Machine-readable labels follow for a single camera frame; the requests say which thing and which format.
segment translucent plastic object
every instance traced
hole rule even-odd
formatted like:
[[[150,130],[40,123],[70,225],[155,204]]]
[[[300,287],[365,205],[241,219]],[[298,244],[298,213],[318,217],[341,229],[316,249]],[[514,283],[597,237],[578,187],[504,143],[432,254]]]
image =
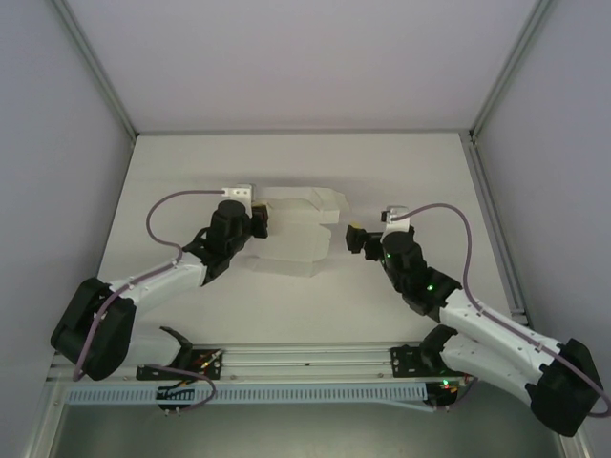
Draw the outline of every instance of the translucent plastic object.
[[[252,239],[250,268],[256,272],[312,277],[327,257],[331,231],[349,210],[343,194],[329,188],[258,188],[257,203],[269,214],[267,239]]]

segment black bracket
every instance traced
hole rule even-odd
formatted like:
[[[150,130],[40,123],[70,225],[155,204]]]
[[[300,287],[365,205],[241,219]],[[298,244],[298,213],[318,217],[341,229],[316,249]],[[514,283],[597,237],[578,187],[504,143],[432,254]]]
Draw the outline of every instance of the black bracket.
[[[390,349],[390,365],[392,366],[392,377],[395,379],[463,377],[465,375],[446,366],[429,367],[423,361],[422,350],[409,345],[396,346]]]
[[[165,412],[179,412],[180,408],[193,404],[195,389],[175,385],[160,386],[155,399],[156,401],[176,401],[175,404],[158,404],[158,407]]]
[[[381,232],[367,232],[365,229],[350,225],[346,230],[346,247],[353,255],[365,249],[366,260],[382,260]]]
[[[191,359],[182,370],[197,372],[205,375],[210,380],[220,380],[222,371],[222,354],[220,348],[197,349],[191,351]],[[148,365],[139,366],[136,372],[136,379],[141,381],[164,381],[164,380],[185,380],[196,381],[195,377],[179,375],[173,372],[158,370]]]

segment white wall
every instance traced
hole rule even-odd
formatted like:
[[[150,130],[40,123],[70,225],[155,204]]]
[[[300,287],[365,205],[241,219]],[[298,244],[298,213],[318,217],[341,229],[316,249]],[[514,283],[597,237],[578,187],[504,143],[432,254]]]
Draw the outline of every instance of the white wall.
[[[0,6],[0,448],[23,452],[74,288],[95,273],[130,144],[41,0]]]
[[[611,389],[611,2],[559,1],[481,136],[537,328],[587,344]],[[611,421],[591,421],[611,456]]]
[[[535,0],[69,0],[137,129],[469,128]]]

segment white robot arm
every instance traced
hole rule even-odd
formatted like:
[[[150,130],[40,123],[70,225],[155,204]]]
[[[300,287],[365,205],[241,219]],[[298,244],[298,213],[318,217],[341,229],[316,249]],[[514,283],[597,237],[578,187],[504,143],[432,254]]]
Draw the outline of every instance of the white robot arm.
[[[173,329],[162,327],[166,334],[138,335],[132,342],[135,319],[188,289],[213,281],[227,270],[251,237],[267,237],[267,210],[262,205],[252,206],[251,186],[212,193],[228,199],[219,204],[210,225],[193,241],[184,247],[160,241],[179,249],[175,259],[110,283],[90,278],[76,289],[51,338],[53,348],[76,365],[76,380],[83,375],[104,379],[126,358],[136,364],[162,365],[178,358],[177,353],[188,341]]]
[[[436,207],[454,210],[465,222],[468,255],[462,284],[428,266],[414,241],[409,216]],[[349,226],[348,250],[359,253],[364,249],[365,258],[380,262],[394,289],[413,311],[439,323],[420,344],[422,363],[496,385],[530,406],[553,431],[575,435],[603,394],[587,347],[574,339],[562,344],[542,336],[471,294],[467,284],[471,229],[455,207],[433,204],[411,213],[405,207],[389,207],[382,221],[386,223],[383,233]]]

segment purple cable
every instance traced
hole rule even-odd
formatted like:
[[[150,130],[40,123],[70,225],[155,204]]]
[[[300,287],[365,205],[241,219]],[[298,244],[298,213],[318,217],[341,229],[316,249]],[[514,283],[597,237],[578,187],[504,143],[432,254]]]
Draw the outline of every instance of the purple cable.
[[[149,210],[149,213],[146,216],[146,232],[148,233],[151,239],[153,239],[160,245],[176,248],[178,251],[178,254],[176,258],[172,260],[171,262],[169,262],[168,264],[162,265],[161,267],[153,270],[152,272],[143,274],[140,277],[136,277],[131,282],[127,282],[123,286],[119,287],[117,291],[111,294],[106,299],[106,301],[104,301],[104,303],[99,307],[99,310],[97,310],[97,313],[95,314],[94,321],[92,322],[92,325],[89,328],[89,333],[87,334],[87,338],[85,339],[85,343],[83,344],[83,349],[81,350],[80,355],[78,355],[78,360],[76,361],[76,366],[74,368],[74,374],[73,374],[73,380],[75,382],[78,382],[85,376],[85,373],[82,371],[82,368],[83,368],[83,365],[85,364],[85,360],[87,359],[87,355],[89,354],[89,350],[92,346],[92,342],[94,341],[95,332],[97,331],[97,327],[99,326],[100,322],[103,320],[106,310],[108,310],[108,307],[110,307],[113,301],[117,297],[119,297],[122,293],[127,291],[130,288],[130,286],[136,286],[138,283],[142,281],[148,280],[154,277],[155,275],[159,275],[159,274],[162,274],[163,272],[170,270],[172,267],[175,266],[177,262],[180,262],[180,260],[182,259],[182,248],[180,247],[180,245],[178,245],[177,243],[173,243],[172,241],[162,240],[158,238],[155,234],[153,234],[153,230],[151,229],[151,216],[163,202],[171,198],[177,198],[178,196],[186,196],[186,195],[192,195],[192,194],[222,195],[224,194],[224,191],[221,191],[221,190],[218,190],[218,191],[217,190],[215,191],[207,191],[207,190],[178,191],[177,193],[173,193],[173,194],[170,194],[169,196],[166,196],[165,198],[162,198],[155,205],[151,207],[151,210]],[[195,377],[196,375],[199,375],[199,374],[190,373],[189,375]]]
[[[199,374],[197,372],[191,372],[188,370],[182,370],[182,369],[174,369],[173,367],[164,367],[163,365],[157,365],[157,364],[148,364],[148,367],[151,367],[152,369],[155,370],[162,370],[165,372],[172,372],[173,374],[179,374],[179,375],[185,375],[187,377],[194,377],[198,380],[203,380],[205,382],[207,382],[210,387],[212,388],[212,392],[202,401],[199,401],[198,403],[194,403],[190,406],[187,406],[185,408],[181,408],[180,411],[181,412],[187,412],[189,410],[195,410],[198,407],[203,406],[204,404],[209,403],[210,401],[212,401],[212,398],[214,398],[217,395],[217,387],[214,385],[214,383],[205,375],[203,374]]]
[[[467,257],[465,259],[465,267],[464,267],[463,272],[462,272],[462,284],[463,284],[463,288],[465,290],[465,295],[467,296],[467,299],[469,299],[469,302],[472,304],[472,306],[475,308],[475,310],[477,310],[479,313],[481,313],[483,316],[485,316],[489,320],[492,320],[494,323],[496,323],[499,326],[503,327],[504,329],[508,330],[512,334],[517,335],[519,338],[523,339],[528,344],[530,344],[530,345],[532,345],[532,346],[534,346],[536,348],[539,348],[539,350],[542,351],[543,353],[545,353],[546,355],[551,356],[555,360],[559,361],[561,364],[564,364],[566,367],[568,367],[578,377],[580,377],[584,382],[586,382],[588,384],[588,386],[590,386],[594,391],[596,391],[596,393],[602,398],[604,403],[607,405],[606,411],[604,411],[604,412],[590,412],[588,414],[588,416],[589,417],[593,417],[593,418],[607,418],[607,417],[610,417],[611,416],[611,398],[609,397],[609,395],[607,395],[604,392],[604,390],[600,386],[598,386],[592,379],[590,379],[590,377],[585,375],[574,364],[572,364],[571,362],[567,361],[566,358],[561,357],[559,354],[555,353],[554,351],[549,349],[547,346],[541,344],[536,339],[533,339],[528,334],[525,334],[525,333],[519,331],[518,329],[514,329],[509,324],[505,323],[504,321],[500,320],[499,318],[495,317],[494,315],[488,313],[486,310],[484,310],[484,307],[482,307],[477,302],[477,300],[475,299],[475,296],[472,294],[471,288],[469,286],[469,269],[471,268],[471,256],[472,256],[472,252],[473,252],[473,243],[474,243],[474,241],[473,241],[473,234],[471,232],[471,225],[469,224],[469,220],[467,219],[465,214],[459,208],[454,207],[453,205],[450,205],[449,203],[431,203],[429,205],[424,205],[423,207],[416,208],[415,210],[407,213],[406,215],[402,215],[400,217],[393,218],[392,221],[400,221],[402,219],[407,219],[407,218],[413,217],[415,215],[418,215],[419,213],[425,212],[427,210],[431,210],[432,208],[447,208],[448,210],[452,210],[453,212],[455,212],[456,214],[458,214],[460,216],[460,218],[462,219],[463,224],[465,225],[465,231],[467,232]]]

